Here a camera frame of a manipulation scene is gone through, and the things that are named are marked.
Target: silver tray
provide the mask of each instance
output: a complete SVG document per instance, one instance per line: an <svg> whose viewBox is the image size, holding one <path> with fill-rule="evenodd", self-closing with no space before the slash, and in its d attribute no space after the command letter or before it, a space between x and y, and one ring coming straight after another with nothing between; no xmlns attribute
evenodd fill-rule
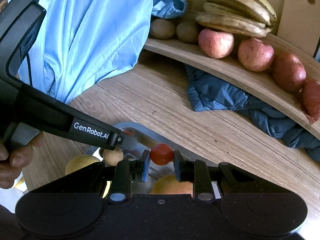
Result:
<svg viewBox="0 0 320 240"><path fill-rule="evenodd" d="M201 160L201 161L204 161L207 164L207 166L212 166L212 167L218 166L217 164L207 160L206 158L201 157L200 155L187 150L186 148L180 146L179 144L174 143L173 141L161 136L160 134L157 134L156 132L148 129L147 127L139 123L122 122L114 125L114 127L120 130L127 130L131 132L138 139L138 144L133 150L131 151L122 150L124 154L124 159L139 159L144 150L146 149L150 150L153 146L155 146L158 143L165 143L169 145L172 149L179 150L185 159ZM94 155L100 160L103 160L99 155L99 150L100 148L92 146L88 149L86 154ZM174 173L174 167L172 162L165 166L159 166L154 164L151 161L150 169L149 169L149 177L147 182L145 183L131 182L131 194L148 194L156 180L158 180L163 176L173 175L173 174L175 173ZM218 189L215 183L213 183L212 186L215 191L215 195L216 193L218 194Z"/></svg>

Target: screw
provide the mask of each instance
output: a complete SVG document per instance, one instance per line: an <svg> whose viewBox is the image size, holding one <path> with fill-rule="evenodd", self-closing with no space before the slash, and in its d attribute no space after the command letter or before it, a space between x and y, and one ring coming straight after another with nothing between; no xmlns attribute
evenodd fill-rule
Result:
<svg viewBox="0 0 320 240"><path fill-rule="evenodd" d="M201 200L201 201L210 201L210 200L213 199L213 195L210 194L210 193L204 192L204 193L200 193L200 194L197 196L197 198L198 198L199 200Z"/></svg>
<svg viewBox="0 0 320 240"><path fill-rule="evenodd" d="M122 193L113 193L109 198L114 202L122 202L125 200L125 195Z"/></svg>
<svg viewBox="0 0 320 240"><path fill-rule="evenodd" d="M165 200L164 199L159 199L158 200L158 204L164 204L165 203Z"/></svg>

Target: wooden tabletop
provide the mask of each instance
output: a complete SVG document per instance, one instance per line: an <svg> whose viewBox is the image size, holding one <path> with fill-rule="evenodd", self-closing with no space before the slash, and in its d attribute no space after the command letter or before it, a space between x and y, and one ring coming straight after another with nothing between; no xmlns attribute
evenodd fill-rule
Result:
<svg viewBox="0 0 320 240"><path fill-rule="evenodd" d="M141 55L133 70L99 82L70 105L111 125L138 122L215 163L230 162L292 190L308 205L300 234L320 239L320 165L236 112L194 112L183 64L151 52ZM28 189L62 177L67 163L88 148L45 134L44 145L23 170Z"/></svg>

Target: light blue fabric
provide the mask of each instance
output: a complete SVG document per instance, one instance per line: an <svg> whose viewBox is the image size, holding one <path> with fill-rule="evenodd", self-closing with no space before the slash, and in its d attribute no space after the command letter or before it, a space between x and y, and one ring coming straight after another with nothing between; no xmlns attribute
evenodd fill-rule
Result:
<svg viewBox="0 0 320 240"><path fill-rule="evenodd" d="M181 17L187 6L186 0L153 0L152 15L162 19Z"/></svg>
<svg viewBox="0 0 320 240"><path fill-rule="evenodd" d="M196 112L236 110L267 135L288 147L303 148L320 162L320 140L295 121L250 93L200 69L186 65L188 96Z"/></svg>
<svg viewBox="0 0 320 240"><path fill-rule="evenodd" d="M40 0L47 10L29 55L33 86L64 103L133 68L153 0ZM20 78L29 83L26 60Z"/></svg>

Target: cherry tomato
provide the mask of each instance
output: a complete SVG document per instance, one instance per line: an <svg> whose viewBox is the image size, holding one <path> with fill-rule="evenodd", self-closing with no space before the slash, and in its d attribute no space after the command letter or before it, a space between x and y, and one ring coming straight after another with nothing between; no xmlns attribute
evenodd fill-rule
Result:
<svg viewBox="0 0 320 240"><path fill-rule="evenodd" d="M165 143L159 143L151 149L150 159L154 164L167 165L173 160L173 149Z"/></svg>
<svg viewBox="0 0 320 240"><path fill-rule="evenodd" d="M129 132L128 130L123 130L124 133L129 134L131 136L134 136L132 132Z"/></svg>

